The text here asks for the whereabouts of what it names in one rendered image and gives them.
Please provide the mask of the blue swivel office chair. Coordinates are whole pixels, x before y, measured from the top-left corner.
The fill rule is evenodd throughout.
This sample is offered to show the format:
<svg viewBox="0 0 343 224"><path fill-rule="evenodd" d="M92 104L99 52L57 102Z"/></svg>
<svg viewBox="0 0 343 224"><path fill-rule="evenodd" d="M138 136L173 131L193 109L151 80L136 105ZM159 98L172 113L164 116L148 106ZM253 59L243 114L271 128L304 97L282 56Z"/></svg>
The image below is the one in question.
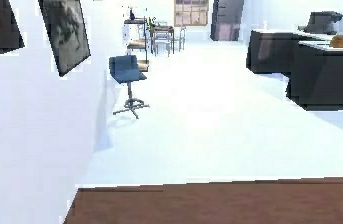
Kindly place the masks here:
<svg viewBox="0 0 343 224"><path fill-rule="evenodd" d="M122 110L114 111L113 114L131 111L136 119L139 118L137 109L148 107L143 100L134 98L132 92L132 83L146 80L147 77L139 69L137 57L135 55L114 56L109 58L109 70L111 77L118 84L127 85L128 99L124 103Z"/></svg>

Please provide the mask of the grey dining chair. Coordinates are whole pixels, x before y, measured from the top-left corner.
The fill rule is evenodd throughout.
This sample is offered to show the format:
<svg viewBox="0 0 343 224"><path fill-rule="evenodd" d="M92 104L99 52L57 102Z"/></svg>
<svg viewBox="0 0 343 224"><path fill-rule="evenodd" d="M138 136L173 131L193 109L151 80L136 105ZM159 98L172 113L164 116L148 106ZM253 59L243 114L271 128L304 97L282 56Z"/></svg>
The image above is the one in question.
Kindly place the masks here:
<svg viewBox="0 0 343 224"><path fill-rule="evenodd" d="M155 54L159 54L159 46L163 45L167 51L167 56L170 56L171 52L171 40L172 35L168 31L156 31L153 36Z"/></svg>

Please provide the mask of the black metal wooden shelf unit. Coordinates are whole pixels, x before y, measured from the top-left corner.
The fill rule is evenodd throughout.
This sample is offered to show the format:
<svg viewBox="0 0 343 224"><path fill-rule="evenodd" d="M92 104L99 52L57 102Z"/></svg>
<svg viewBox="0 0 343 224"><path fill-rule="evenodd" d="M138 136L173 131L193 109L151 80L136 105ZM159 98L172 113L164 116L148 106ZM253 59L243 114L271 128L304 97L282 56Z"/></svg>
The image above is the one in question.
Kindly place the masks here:
<svg viewBox="0 0 343 224"><path fill-rule="evenodd" d="M139 70L147 72L149 70L147 20L145 18L126 19L122 34L126 54L131 55L140 52L137 56Z"/></svg>

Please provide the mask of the wooden dining table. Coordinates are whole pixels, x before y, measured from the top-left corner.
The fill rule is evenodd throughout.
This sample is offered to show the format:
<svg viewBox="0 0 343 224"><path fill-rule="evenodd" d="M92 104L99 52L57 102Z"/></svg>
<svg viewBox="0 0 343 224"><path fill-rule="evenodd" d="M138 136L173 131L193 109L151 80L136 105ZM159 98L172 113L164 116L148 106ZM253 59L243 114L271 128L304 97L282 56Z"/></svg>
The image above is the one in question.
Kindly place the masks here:
<svg viewBox="0 0 343 224"><path fill-rule="evenodd" d="M156 31L168 31L172 35L171 52L170 52L170 54L174 53L175 52L175 44L174 44L174 42L175 42L175 32L174 32L174 28L172 26L160 26L160 25L154 26L152 28L152 51L153 51L153 53L155 54L155 46L154 46L153 36L154 36L154 33Z"/></svg>

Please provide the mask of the wooden framed window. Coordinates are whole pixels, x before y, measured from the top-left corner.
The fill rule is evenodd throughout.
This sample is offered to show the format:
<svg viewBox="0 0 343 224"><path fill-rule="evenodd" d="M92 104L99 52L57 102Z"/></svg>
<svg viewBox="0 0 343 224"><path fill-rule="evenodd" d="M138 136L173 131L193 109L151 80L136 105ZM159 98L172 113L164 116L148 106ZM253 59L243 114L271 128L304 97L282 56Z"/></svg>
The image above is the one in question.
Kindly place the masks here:
<svg viewBox="0 0 343 224"><path fill-rule="evenodd" d="M174 0L174 25L206 26L209 0Z"/></svg>

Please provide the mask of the dark grey fridge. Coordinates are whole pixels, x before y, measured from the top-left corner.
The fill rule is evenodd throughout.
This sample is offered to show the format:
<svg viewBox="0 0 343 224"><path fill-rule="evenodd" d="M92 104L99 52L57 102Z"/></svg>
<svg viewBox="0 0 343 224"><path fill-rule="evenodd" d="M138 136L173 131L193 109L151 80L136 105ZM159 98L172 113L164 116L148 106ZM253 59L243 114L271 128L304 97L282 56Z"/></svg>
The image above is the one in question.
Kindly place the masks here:
<svg viewBox="0 0 343 224"><path fill-rule="evenodd" d="M213 41L237 41L244 0L214 0L211 34Z"/></svg>

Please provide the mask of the black kitchen counter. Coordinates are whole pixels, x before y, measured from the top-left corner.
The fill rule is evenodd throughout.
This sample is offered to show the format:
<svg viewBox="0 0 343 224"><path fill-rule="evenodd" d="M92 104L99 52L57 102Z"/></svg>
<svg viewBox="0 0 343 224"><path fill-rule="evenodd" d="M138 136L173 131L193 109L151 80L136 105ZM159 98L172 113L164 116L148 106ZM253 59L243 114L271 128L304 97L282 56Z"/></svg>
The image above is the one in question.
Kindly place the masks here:
<svg viewBox="0 0 343 224"><path fill-rule="evenodd" d="M246 67L255 74L281 73L287 77L299 41L330 41L332 35L302 31L253 29L250 34Z"/></svg>

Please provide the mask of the black kitchen island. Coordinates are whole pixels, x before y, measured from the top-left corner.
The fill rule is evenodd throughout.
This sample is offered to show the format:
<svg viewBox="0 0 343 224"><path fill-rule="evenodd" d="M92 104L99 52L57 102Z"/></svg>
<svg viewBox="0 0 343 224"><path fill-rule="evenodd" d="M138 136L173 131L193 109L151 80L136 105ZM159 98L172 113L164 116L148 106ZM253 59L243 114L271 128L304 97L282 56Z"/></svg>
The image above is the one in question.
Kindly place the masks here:
<svg viewBox="0 0 343 224"><path fill-rule="evenodd" d="M300 41L286 97L307 111L343 110L343 48L328 41Z"/></svg>

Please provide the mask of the black coffee machine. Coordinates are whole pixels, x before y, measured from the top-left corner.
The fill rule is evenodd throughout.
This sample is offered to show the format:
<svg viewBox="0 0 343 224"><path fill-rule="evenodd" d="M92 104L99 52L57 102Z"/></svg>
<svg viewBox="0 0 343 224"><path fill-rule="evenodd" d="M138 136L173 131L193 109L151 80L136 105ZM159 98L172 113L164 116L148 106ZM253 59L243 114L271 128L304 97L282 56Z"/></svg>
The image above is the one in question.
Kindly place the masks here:
<svg viewBox="0 0 343 224"><path fill-rule="evenodd" d="M306 26L298 26L299 31L311 34L335 35L334 24L339 22L343 15L336 11L311 12Z"/></svg>

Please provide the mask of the grey framed wall picture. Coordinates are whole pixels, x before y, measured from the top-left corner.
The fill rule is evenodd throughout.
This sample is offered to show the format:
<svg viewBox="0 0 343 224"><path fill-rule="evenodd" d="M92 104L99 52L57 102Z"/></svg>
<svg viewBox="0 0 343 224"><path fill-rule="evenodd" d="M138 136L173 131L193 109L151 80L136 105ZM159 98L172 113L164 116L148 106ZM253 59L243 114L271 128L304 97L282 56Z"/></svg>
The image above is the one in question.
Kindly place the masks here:
<svg viewBox="0 0 343 224"><path fill-rule="evenodd" d="M91 56L81 0L38 0L60 77Z"/></svg>

